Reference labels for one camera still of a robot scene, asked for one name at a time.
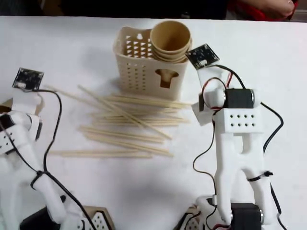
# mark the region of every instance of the paper cup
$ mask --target paper cup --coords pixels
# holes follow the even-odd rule
[[[169,59],[169,60],[175,60],[175,59],[180,59],[183,56],[185,56],[185,53],[188,52],[191,49],[191,42],[190,45],[188,46],[187,49],[183,50],[182,52],[178,53],[178,54],[165,54],[165,53],[161,53],[158,50],[152,49],[153,53],[158,55],[159,57],[162,57],[164,59]]]
[[[154,50],[152,52],[153,52],[153,55],[154,55],[155,59],[159,60],[159,61],[164,61],[164,62],[169,62],[169,63],[179,63],[179,62],[181,62],[181,61],[186,59],[185,55],[181,55],[181,56],[179,56],[176,59],[169,59],[169,58],[164,58],[164,57],[160,56]]]
[[[177,21],[164,21],[150,32],[152,49],[164,54],[179,54],[190,46],[189,29]]]

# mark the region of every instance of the white surface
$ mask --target white surface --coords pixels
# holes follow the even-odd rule
[[[12,96],[11,85],[19,67],[44,71],[42,85],[50,84],[78,93],[77,84],[116,92],[118,77],[112,44],[117,31],[128,25],[151,28],[159,20],[99,18],[0,18],[0,98]],[[283,209],[283,223],[289,229],[307,224],[306,146],[306,51],[307,24],[243,21],[182,20],[191,30],[194,47],[208,43],[234,69],[246,87],[258,88],[262,99],[284,118],[285,126],[273,139],[265,157],[266,168],[274,172],[272,184]],[[199,80],[188,66],[182,87],[182,100],[195,102]],[[53,95],[43,95],[46,105],[38,149],[41,156],[51,140],[58,114]],[[90,107],[67,97],[53,150],[73,150],[101,146],[86,141],[76,132],[87,122]],[[279,124],[263,110],[264,137]],[[50,156],[49,169],[81,203],[105,206],[119,230],[169,230],[195,198],[212,194],[210,178],[192,169],[192,160],[211,141],[212,126],[200,127],[192,110],[182,112],[191,124],[166,131],[174,140],[168,144],[173,159],[154,157],[132,159],[62,159]],[[197,167],[216,170],[215,146]],[[233,194],[250,191],[247,182]],[[243,196],[244,200],[253,194]],[[277,224],[266,229],[281,229]]]

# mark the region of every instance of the basket hole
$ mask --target basket hole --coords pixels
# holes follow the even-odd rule
[[[179,74],[175,71],[172,71],[170,69],[156,69],[155,73],[160,75],[161,81],[160,81],[160,87],[162,88],[170,88],[172,78],[178,77]]]
[[[139,39],[139,40],[142,40],[143,36],[142,36],[142,34],[138,34],[138,36],[136,38]]]

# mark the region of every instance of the red object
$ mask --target red object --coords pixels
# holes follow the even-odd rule
[[[295,8],[297,7],[298,1],[293,1]],[[229,5],[228,5],[228,9],[230,11],[235,11],[235,9],[239,7],[241,10],[243,10],[246,14],[248,14],[249,16],[251,16],[255,21],[268,21],[268,22],[274,22],[274,21],[281,21],[284,20],[285,18],[281,18],[281,19],[272,19],[270,17],[265,16],[265,14],[258,10],[257,8],[250,6],[246,3],[240,2],[240,1],[230,1]]]

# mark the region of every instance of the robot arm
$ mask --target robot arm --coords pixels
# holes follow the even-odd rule
[[[240,222],[241,219],[247,218],[243,217],[247,213],[243,210],[252,209],[253,217],[249,224],[254,226],[253,229],[259,230],[261,224],[272,222],[272,200],[269,178],[259,177],[266,170],[258,92],[251,89],[227,88],[226,83],[221,80],[221,72],[217,72],[217,67],[210,66],[219,58],[208,45],[189,51],[187,57],[196,68],[204,87],[208,81],[216,80],[206,90],[203,87],[199,103],[193,107],[201,125],[207,123],[203,121],[208,117],[210,120],[212,117],[215,124],[216,194],[211,198],[215,201],[214,205],[227,226],[232,225],[234,230],[238,226],[242,227],[244,223]],[[234,139],[237,136],[242,137],[242,152],[235,149]],[[247,178],[260,178],[260,180],[249,180],[254,191],[255,204],[231,202],[231,191],[238,171],[243,171]]]
[[[0,121],[2,127],[0,128],[0,159],[3,166],[0,188],[1,210],[6,228],[17,230],[22,221],[16,215],[16,213],[19,213],[21,185],[24,183],[30,184],[37,177],[37,172],[43,171],[34,151],[34,139],[31,139],[29,135],[32,124],[39,122],[39,117],[21,112],[9,112],[2,114]],[[32,169],[21,162],[20,156],[15,152],[8,135],[14,142],[19,154]],[[34,182],[33,188],[43,195],[52,220],[56,223],[62,223],[66,217],[66,210],[51,179],[42,174]]]

